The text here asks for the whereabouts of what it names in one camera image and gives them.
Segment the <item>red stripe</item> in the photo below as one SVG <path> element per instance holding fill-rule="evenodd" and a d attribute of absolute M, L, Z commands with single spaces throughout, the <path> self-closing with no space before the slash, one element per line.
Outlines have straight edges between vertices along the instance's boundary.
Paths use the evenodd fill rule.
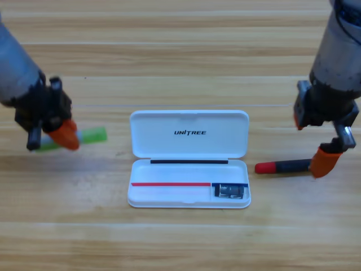
<path fill-rule="evenodd" d="M 210 182 L 132 182 L 132 186 L 210 186 Z"/>

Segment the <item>black strip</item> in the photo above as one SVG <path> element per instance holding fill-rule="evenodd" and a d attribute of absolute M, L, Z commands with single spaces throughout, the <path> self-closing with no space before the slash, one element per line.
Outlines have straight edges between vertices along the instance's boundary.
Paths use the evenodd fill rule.
<path fill-rule="evenodd" d="M 151 164 L 228 164 L 228 160 L 151 160 Z"/>
<path fill-rule="evenodd" d="M 237 186 L 248 187 L 248 183 L 212 182 L 212 187 L 218 187 L 219 188 L 219 185 L 237 185 Z"/>
<path fill-rule="evenodd" d="M 309 171 L 311 159 L 276 162 L 276 173 L 294 173 Z"/>

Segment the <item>red marker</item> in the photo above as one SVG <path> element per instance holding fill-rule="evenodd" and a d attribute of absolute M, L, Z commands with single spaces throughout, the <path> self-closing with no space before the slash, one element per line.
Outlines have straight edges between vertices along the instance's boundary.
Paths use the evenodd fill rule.
<path fill-rule="evenodd" d="M 310 164 L 311 159 L 258 163 L 254 170 L 257 174 L 307 172 Z"/>

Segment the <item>wooden table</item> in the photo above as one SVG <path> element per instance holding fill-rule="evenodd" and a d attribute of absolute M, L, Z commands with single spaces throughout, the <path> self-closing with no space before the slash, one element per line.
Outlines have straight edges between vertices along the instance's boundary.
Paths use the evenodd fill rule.
<path fill-rule="evenodd" d="M 76 153 L 25 149 L 0 109 L 0 269 L 361 270 L 361 148 L 320 180 L 261 177 L 261 161 L 304 159 L 334 136 L 297 132 L 327 0 L 2 0 L 3 21 L 47 75 L 61 75 L 80 128 L 109 141 Z M 135 209 L 129 115 L 241 109 L 250 116 L 252 204 Z M 361 118 L 353 132 L 361 143 Z"/>

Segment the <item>case lid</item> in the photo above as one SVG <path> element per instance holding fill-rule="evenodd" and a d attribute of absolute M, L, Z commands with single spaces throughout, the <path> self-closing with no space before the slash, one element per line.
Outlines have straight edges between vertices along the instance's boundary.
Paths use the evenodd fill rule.
<path fill-rule="evenodd" d="M 150 110 L 130 116 L 133 153 L 153 159 L 228 159 L 247 152 L 241 110 Z"/>

